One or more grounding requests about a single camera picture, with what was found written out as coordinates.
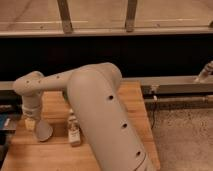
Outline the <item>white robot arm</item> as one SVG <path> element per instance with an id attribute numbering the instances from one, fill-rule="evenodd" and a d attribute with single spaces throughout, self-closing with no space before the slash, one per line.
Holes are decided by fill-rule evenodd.
<path id="1" fill-rule="evenodd" d="M 43 93 L 64 91 L 102 171 L 157 171 L 117 95 L 121 81 L 116 65 L 99 63 L 50 76 L 33 71 L 16 79 L 13 90 L 37 140 L 53 133 L 41 117 Z"/>

